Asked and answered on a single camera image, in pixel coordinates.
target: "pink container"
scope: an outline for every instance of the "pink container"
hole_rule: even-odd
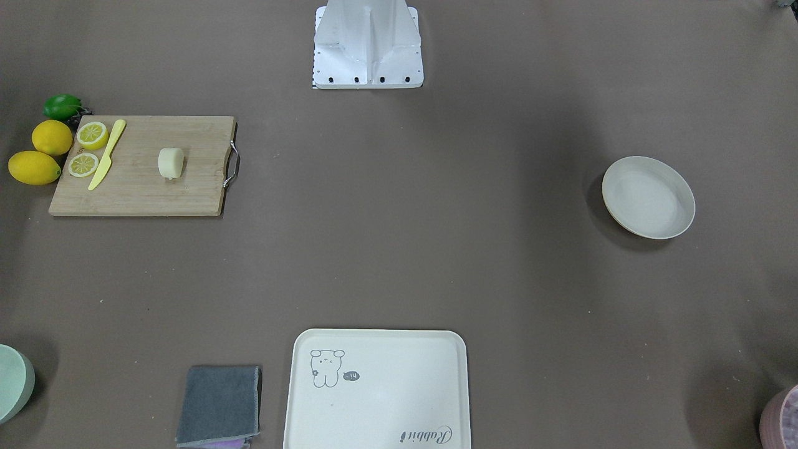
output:
[[[798,385],[775,395],[764,406],[759,436],[764,449],[798,448]]]

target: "white plate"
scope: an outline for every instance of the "white plate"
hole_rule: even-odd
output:
[[[604,173],[602,195],[610,215],[621,226],[650,239],[678,236],[690,227],[696,214],[687,181],[650,157],[616,161]]]
[[[470,449],[465,343],[449,331],[297,337],[284,449]]]

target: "cartoon bear drawing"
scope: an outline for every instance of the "cartoon bear drawing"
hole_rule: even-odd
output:
[[[341,357],[344,351],[310,352],[310,367],[313,369],[313,385],[316,388],[334,387],[338,383],[338,370],[341,369]]]

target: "metal bracket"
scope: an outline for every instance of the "metal bracket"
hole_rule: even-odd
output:
[[[313,87],[421,87],[418,11],[405,0],[329,0],[316,10]]]

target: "knife handle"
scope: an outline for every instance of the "knife handle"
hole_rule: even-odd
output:
[[[117,146],[117,141],[119,141],[119,136],[122,135],[122,131],[124,131],[124,127],[128,124],[128,122],[119,119],[113,122],[113,128],[111,128],[111,135],[108,138],[108,143],[105,144],[105,152],[102,154],[103,157],[111,157],[111,152]]]

